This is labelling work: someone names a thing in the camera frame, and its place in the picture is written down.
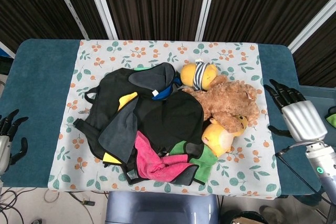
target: blue table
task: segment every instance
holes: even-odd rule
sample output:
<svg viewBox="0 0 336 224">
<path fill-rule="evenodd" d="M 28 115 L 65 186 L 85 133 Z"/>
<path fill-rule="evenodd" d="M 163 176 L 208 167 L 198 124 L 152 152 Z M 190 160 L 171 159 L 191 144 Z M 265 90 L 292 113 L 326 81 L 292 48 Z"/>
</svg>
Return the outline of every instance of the blue table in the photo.
<svg viewBox="0 0 336 224">
<path fill-rule="evenodd" d="M 28 139 L 28 153 L 12 166 L 1 179 L 8 187 L 47 187 L 61 124 L 64 104 L 76 61 L 79 40 L 29 39 L 16 54 L 7 84 L 0 99 L 0 114 L 20 109 L 18 116 L 28 116 L 13 141 L 13 153 L 19 150 L 20 138 Z M 259 44 L 264 83 L 269 79 L 299 89 L 294 61 L 287 47 Z M 273 100 L 266 95 L 270 124 L 286 129 Z M 276 151 L 293 140 L 273 135 Z M 304 155 L 296 148 L 284 158 L 316 190 L 321 185 Z M 277 162 L 282 194 L 303 195 L 307 188 L 285 165 Z"/>
</svg>

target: white tablecloth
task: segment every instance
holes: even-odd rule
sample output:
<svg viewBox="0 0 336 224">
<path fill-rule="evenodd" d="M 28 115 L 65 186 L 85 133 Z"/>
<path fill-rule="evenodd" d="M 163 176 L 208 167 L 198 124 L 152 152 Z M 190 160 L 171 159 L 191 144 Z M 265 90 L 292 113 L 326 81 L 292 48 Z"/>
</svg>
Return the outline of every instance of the white tablecloth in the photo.
<svg viewBox="0 0 336 224">
<path fill-rule="evenodd" d="M 85 119 L 91 104 L 84 92 L 99 84 L 109 72 L 119 68 L 150 67 L 171 63 L 177 71 L 182 65 L 201 58 L 217 65 L 230 80 L 244 80 L 258 90 L 258 121 L 250 124 L 212 168 L 208 183 L 190 186 L 145 181 L 129 186 L 117 166 L 103 167 L 90 152 L 86 137 L 74 128 L 73 121 Z M 251 43 L 189 41 L 112 41 L 82 40 L 63 121 L 50 171 L 52 190 L 133 190 L 176 194 L 218 194 L 273 199 L 281 194 L 274 146 L 267 129 L 267 105 L 262 85 L 258 45 Z"/>
</svg>

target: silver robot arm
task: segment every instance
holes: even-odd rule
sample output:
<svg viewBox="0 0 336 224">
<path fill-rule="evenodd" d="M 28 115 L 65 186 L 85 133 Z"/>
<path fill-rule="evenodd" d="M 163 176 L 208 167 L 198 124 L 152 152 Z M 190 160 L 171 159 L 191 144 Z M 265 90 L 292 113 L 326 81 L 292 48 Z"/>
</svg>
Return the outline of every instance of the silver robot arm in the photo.
<svg viewBox="0 0 336 224">
<path fill-rule="evenodd" d="M 12 120 L 18 112 L 19 110 L 13 111 L 7 117 L 3 118 L 0 121 L 0 176 L 9 169 L 9 166 L 14 165 L 27 153 L 28 143 L 27 139 L 23 137 L 21 139 L 20 151 L 15 155 L 11 154 L 12 141 L 14 139 L 15 133 L 20 124 L 28 120 L 27 117 L 19 118 L 12 124 Z M 0 180 L 0 193 L 2 189 L 2 184 L 3 182 Z"/>
<path fill-rule="evenodd" d="M 281 131 L 273 126 L 269 129 L 281 136 L 292 137 L 297 143 L 305 145 L 306 157 L 331 202 L 336 204 L 336 153 L 331 146 L 323 142 L 327 129 L 315 106 L 307 101 L 296 89 L 270 80 L 275 90 L 265 85 L 275 104 L 282 113 L 288 131 Z"/>
</svg>

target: teddy bear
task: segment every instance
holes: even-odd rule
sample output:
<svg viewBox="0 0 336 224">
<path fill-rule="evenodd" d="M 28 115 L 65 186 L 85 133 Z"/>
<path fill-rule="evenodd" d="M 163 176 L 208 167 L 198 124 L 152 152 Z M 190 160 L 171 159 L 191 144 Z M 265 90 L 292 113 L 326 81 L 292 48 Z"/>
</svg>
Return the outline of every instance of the teddy bear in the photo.
<svg viewBox="0 0 336 224">
<path fill-rule="evenodd" d="M 237 115 L 246 117 L 249 123 L 258 119 L 257 91 L 251 85 L 227 81 L 225 75 L 219 75 L 208 87 L 208 91 L 194 91 L 190 87 L 183 89 L 201 104 L 204 121 L 213 117 L 227 132 L 234 133 L 242 128 Z"/>
</svg>

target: pink cloth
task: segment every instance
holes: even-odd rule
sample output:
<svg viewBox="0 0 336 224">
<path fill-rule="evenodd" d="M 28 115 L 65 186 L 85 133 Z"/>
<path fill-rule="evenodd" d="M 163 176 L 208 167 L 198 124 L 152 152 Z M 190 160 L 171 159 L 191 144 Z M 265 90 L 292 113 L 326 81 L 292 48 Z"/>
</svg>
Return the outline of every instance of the pink cloth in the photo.
<svg viewBox="0 0 336 224">
<path fill-rule="evenodd" d="M 138 150 L 136 166 L 139 176 L 142 178 L 171 182 L 192 165 L 187 163 L 187 154 L 160 158 L 140 131 L 136 133 L 135 148 Z"/>
</svg>

